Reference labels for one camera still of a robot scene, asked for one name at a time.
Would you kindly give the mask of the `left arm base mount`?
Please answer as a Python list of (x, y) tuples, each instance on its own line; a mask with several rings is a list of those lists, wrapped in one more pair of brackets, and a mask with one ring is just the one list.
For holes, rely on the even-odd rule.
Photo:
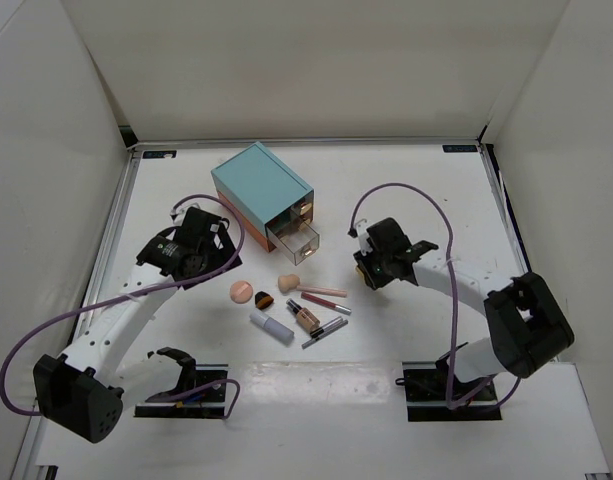
[(173, 360), (181, 369), (175, 386), (134, 407), (135, 418), (227, 420), (237, 404), (241, 385), (226, 365), (199, 365), (190, 354), (170, 347), (156, 355)]

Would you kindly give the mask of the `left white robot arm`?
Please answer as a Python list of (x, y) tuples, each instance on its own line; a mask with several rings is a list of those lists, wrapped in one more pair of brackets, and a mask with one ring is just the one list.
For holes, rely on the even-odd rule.
[(175, 218), (136, 257), (119, 301), (108, 305), (58, 357), (33, 368), (41, 415), (96, 444), (122, 413), (148, 401), (182, 402), (202, 394), (196, 360), (172, 347), (135, 363), (123, 359), (155, 313), (178, 290), (190, 289), (240, 265), (229, 221), (197, 206)]

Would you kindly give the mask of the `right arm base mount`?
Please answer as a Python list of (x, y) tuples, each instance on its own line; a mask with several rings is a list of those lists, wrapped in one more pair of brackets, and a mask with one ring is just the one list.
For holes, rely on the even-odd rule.
[(395, 385), (403, 389), (410, 423), (500, 421), (502, 419), (495, 386), (489, 383), (483, 390), (454, 410), (445, 398), (448, 366), (447, 356), (435, 362), (403, 362), (402, 374)]

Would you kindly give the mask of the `black gold lipstick case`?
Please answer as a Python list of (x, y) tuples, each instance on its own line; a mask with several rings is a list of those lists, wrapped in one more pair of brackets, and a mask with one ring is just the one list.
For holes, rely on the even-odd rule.
[(359, 275), (359, 277), (361, 278), (361, 280), (362, 280), (363, 282), (365, 282), (366, 277), (365, 277), (365, 273), (364, 273), (364, 271), (362, 270), (362, 268), (361, 268), (360, 266), (355, 266), (355, 271), (357, 272), (357, 274)]

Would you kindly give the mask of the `clear drawer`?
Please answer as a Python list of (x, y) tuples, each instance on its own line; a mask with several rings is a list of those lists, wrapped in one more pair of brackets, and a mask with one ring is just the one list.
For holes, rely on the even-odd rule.
[(320, 247), (320, 235), (306, 223), (273, 226), (268, 230), (268, 238), (295, 266)]

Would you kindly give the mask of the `red lip gloss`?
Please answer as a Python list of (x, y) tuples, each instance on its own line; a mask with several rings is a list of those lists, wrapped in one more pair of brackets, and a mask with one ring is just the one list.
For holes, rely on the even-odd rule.
[(344, 315), (350, 315), (352, 313), (351, 309), (348, 307), (345, 307), (343, 305), (340, 305), (338, 303), (335, 303), (333, 301), (330, 300), (326, 300), (324, 298), (318, 297), (316, 295), (312, 295), (310, 293), (307, 292), (302, 292), (301, 293), (301, 298), (304, 300), (307, 300), (311, 303), (314, 303), (316, 305), (325, 307), (327, 309), (336, 311), (338, 313), (344, 314)]

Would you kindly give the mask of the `teal orange drawer organizer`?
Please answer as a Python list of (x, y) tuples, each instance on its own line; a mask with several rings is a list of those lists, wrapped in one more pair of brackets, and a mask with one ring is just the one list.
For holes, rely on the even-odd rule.
[(215, 167), (211, 176), (218, 197), (234, 208), (265, 251), (279, 250), (268, 238), (273, 226), (306, 223), (313, 228), (313, 187), (262, 143)]

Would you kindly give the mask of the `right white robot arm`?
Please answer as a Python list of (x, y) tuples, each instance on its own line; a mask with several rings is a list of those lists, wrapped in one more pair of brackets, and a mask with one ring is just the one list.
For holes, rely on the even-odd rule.
[(413, 243), (397, 221), (358, 221), (350, 230), (364, 283), (378, 290), (394, 280), (447, 295), (486, 321), (487, 337), (453, 342), (435, 363), (435, 387), (453, 401), (500, 373), (527, 379), (575, 341), (573, 330), (544, 278), (534, 272), (505, 277), (448, 256), (438, 245)]

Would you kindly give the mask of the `black silver eyeliner pen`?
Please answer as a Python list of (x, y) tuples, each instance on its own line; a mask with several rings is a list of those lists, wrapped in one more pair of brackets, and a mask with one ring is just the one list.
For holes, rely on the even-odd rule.
[(310, 339), (301, 345), (302, 349), (307, 349), (315, 343), (319, 342), (323, 338), (326, 338), (330, 334), (336, 332), (340, 328), (343, 328), (348, 324), (348, 320), (342, 317), (337, 317), (323, 326), (317, 328), (310, 334)]

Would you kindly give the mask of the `pink tube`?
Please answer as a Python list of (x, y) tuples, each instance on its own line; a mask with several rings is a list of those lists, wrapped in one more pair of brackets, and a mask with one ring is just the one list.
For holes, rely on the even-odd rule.
[(324, 295), (324, 296), (339, 297), (339, 298), (345, 298), (348, 295), (348, 292), (343, 289), (315, 287), (315, 286), (308, 286), (308, 285), (298, 285), (296, 289), (301, 292), (319, 294), (319, 295)]

